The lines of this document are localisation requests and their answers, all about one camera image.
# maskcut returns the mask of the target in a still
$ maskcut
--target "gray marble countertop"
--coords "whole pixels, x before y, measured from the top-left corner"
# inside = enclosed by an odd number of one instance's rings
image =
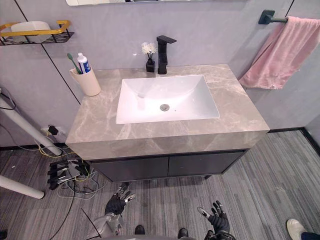
[[[101,92],[96,96],[83,98],[66,140],[66,144],[85,160],[155,155],[170,151],[164,150],[158,143],[156,147],[149,146],[152,149],[150,151],[144,147],[141,149],[142,144],[147,142],[151,144],[149,140],[153,140],[152,144],[154,144],[154,140],[157,138],[168,141],[171,137],[204,137],[206,135],[257,131],[264,134],[269,131],[268,125],[227,64],[167,67],[166,75],[146,72],[142,68],[96,70],[94,72],[100,83]],[[116,124],[122,79],[187,75],[204,75],[220,113],[220,118]],[[254,145],[259,138],[255,137],[255,142],[252,144]],[[93,152],[106,148],[109,153],[96,154]],[[215,148],[208,149],[207,146],[203,150],[208,151]],[[174,152],[187,150],[183,147],[175,149]]]

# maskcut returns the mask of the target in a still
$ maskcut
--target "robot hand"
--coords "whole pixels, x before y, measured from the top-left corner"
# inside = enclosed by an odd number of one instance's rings
[[[104,211],[105,215],[109,213],[120,215],[124,211],[125,205],[136,197],[135,194],[130,194],[130,191],[125,193],[125,191],[128,189],[128,186],[129,183],[127,182],[121,184],[116,193],[106,204]]]
[[[221,234],[221,233],[229,233],[230,231],[230,225],[227,218],[227,214],[222,210],[222,204],[217,200],[213,203],[213,208],[211,208],[211,211],[213,215],[207,213],[202,207],[198,207],[197,210],[201,215],[206,217],[208,221],[213,226],[215,234]]]

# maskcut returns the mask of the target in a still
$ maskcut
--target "robotic arm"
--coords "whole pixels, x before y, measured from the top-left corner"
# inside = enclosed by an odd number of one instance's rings
[[[121,213],[130,201],[136,198],[136,194],[131,194],[128,189],[129,183],[122,183],[115,194],[105,206],[104,216],[98,217],[92,223],[92,228],[87,235],[87,239],[108,238],[119,234],[124,225]]]
[[[227,214],[222,210],[222,204],[218,200],[213,202],[211,211],[213,215],[207,213],[202,207],[198,206],[198,212],[204,216],[213,226],[214,232],[209,230],[204,240],[236,240],[230,232],[230,224]]]

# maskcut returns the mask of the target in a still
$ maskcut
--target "pink towel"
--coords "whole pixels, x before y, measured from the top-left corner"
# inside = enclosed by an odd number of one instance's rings
[[[279,24],[239,82],[248,88],[282,89],[320,41],[320,20],[289,16]]]

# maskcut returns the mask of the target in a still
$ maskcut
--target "white pole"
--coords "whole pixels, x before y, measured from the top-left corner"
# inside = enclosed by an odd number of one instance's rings
[[[24,194],[35,199],[42,199],[45,196],[43,191],[36,190],[32,187],[13,181],[5,176],[0,175],[0,187]]]
[[[48,150],[50,150],[53,154],[59,156],[62,151],[57,148],[53,143],[47,139],[41,132],[35,129],[27,120],[25,120],[19,113],[15,110],[8,110],[12,107],[7,104],[0,97],[0,111],[7,115],[12,121],[14,121],[17,125],[19,125],[23,130],[25,130],[28,134],[30,134],[35,140],[44,145]]]

